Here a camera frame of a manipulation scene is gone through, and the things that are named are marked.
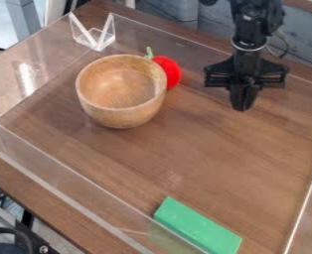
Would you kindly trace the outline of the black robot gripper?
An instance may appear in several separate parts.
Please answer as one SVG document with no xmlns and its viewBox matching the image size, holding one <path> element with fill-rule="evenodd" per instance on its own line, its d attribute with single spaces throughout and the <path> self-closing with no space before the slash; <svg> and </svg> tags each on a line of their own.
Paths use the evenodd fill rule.
<svg viewBox="0 0 312 254">
<path fill-rule="evenodd" d="M 223 62 L 207 65 L 205 74 L 205 87 L 229 89 L 234 110 L 245 111 L 251 107 L 261 89 L 285 87 L 289 67 L 262 57 L 238 59 L 231 56 Z M 253 86 L 245 88 L 238 84 Z"/>
</svg>

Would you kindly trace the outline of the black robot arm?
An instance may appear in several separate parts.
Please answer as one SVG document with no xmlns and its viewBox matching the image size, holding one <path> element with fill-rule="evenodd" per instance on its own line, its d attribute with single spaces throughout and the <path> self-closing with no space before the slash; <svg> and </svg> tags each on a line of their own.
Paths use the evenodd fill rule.
<svg viewBox="0 0 312 254">
<path fill-rule="evenodd" d="M 230 0 L 234 54 L 205 67 L 205 87 L 230 92 L 233 109 L 246 111 L 267 87 L 285 87 L 289 67 L 261 57 L 269 38 L 284 22 L 281 0 Z"/>
</svg>

